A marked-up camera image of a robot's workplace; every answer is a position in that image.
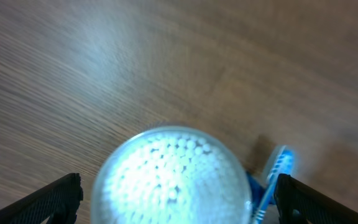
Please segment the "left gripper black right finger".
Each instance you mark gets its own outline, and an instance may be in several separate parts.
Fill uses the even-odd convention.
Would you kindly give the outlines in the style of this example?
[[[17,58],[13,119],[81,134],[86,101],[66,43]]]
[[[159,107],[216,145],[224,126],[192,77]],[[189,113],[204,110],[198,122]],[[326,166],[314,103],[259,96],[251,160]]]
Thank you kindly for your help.
[[[358,213],[287,174],[278,176],[274,199],[280,224],[358,224]]]

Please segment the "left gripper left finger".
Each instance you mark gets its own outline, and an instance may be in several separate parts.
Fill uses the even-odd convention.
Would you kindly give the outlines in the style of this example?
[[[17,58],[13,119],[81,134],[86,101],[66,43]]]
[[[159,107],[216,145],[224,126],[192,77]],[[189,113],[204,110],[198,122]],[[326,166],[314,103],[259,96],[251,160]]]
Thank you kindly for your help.
[[[0,224],[74,224],[83,200],[81,177],[71,173],[0,210]]]

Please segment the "blue razor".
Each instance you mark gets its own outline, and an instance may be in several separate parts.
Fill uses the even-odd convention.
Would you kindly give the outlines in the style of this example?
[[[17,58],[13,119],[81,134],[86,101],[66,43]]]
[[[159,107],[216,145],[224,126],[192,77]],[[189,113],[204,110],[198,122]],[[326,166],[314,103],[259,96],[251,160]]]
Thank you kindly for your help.
[[[272,174],[270,176],[268,180],[268,186],[266,188],[261,186],[248,171],[246,172],[246,177],[249,181],[250,189],[252,192],[253,213],[258,218],[261,218],[265,215],[269,205],[275,205],[273,194],[277,184],[278,175]]]

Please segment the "blue white toothbrush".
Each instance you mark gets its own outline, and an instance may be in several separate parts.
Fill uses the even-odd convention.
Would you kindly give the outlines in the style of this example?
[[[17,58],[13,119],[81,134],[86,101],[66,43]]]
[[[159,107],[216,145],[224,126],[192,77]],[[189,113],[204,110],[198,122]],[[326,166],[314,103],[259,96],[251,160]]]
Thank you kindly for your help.
[[[280,174],[290,175],[295,166],[295,153],[287,145],[277,146],[268,162],[265,165],[262,179],[267,184],[267,188],[253,213],[251,224],[261,224],[264,220],[266,209],[274,203],[274,191]]]

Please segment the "white cotton swab jar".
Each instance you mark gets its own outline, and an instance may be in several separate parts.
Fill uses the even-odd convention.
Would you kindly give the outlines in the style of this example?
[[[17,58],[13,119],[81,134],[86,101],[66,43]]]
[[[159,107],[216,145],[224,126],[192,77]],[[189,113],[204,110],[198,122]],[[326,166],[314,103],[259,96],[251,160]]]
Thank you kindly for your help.
[[[106,159],[91,196],[92,223],[235,223],[252,217],[245,170],[218,139],[161,126]]]

